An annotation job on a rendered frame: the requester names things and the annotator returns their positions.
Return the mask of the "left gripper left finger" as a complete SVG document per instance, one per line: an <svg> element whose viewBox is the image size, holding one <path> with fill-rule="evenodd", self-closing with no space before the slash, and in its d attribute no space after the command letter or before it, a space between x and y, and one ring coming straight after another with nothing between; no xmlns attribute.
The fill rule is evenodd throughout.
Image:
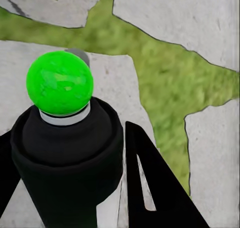
<svg viewBox="0 0 240 228"><path fill-rule="evenodd" d="M0 136L0 218L2 217L21 175L12 160L11 133Z"/></svg>

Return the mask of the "insectifuge atomizer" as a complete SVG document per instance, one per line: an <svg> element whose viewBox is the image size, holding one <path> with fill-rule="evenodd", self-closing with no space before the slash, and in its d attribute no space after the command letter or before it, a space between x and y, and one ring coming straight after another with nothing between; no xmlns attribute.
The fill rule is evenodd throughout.
<svg viewBox="0 0 240 228"><path fill-rule="evenodd" d="M93 96L89 56L41 55L26 90L33 105L11 129L11 157L45 228L118 228L124 128Z"/></svg>

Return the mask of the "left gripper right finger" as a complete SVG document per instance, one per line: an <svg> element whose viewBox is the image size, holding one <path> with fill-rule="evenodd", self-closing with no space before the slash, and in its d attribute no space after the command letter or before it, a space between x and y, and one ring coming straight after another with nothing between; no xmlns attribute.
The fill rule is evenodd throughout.
<svg viewBox="0 0 240 228"><path fill-rule="evenodd" d="M128 228L210 228L145 130L125 122ZM156 211L145 208L139 156Z"/></svg>

